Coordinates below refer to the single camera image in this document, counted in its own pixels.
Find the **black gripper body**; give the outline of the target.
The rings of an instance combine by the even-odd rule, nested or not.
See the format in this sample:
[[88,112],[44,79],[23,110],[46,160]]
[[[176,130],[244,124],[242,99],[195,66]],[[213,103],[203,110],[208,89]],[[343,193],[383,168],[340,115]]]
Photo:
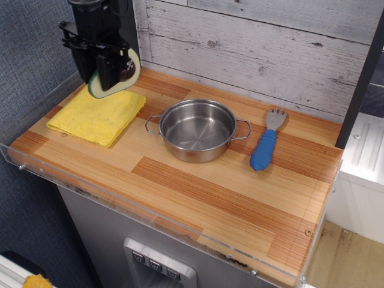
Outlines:
[[95,49],[96,57],[106,53],[111,58],[128,59],[127,50],[119,44],[119,19],[112,4],[72,4],[74,22],[62,21],[64,46],[69,49]]

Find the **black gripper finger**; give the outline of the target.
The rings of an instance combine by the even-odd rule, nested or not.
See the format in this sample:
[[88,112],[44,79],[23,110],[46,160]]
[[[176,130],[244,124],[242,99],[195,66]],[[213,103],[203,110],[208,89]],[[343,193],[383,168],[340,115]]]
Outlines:
[[116,59],[106,55],[98,55],[96,63],[101,88],[103,91],[107,91],[120,81],[120,69],[117,65]]
[[95,49],[72,49],[71,52],[80,77],[85,83],[89,83],[97,70]]

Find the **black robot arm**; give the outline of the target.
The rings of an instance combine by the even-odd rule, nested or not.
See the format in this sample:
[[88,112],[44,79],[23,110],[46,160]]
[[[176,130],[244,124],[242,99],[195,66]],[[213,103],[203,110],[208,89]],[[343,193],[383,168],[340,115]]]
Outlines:
[[74,22],[62,21],[63,46],[71,50],[89,93],[104,98],[135,84],[140,60],[120,33],[130,1],[69,1]]

